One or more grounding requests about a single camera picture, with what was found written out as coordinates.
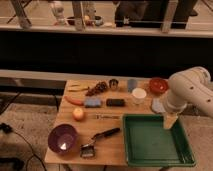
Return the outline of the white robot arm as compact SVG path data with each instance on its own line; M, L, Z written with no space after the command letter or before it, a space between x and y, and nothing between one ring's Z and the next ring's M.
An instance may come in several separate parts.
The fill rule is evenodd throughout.
M193 104L213 118L213 91L207 87L211 76L204 67L193 67L172 74L168 79L169 89L161 98L165 109L163 128L171 129L188 103Z

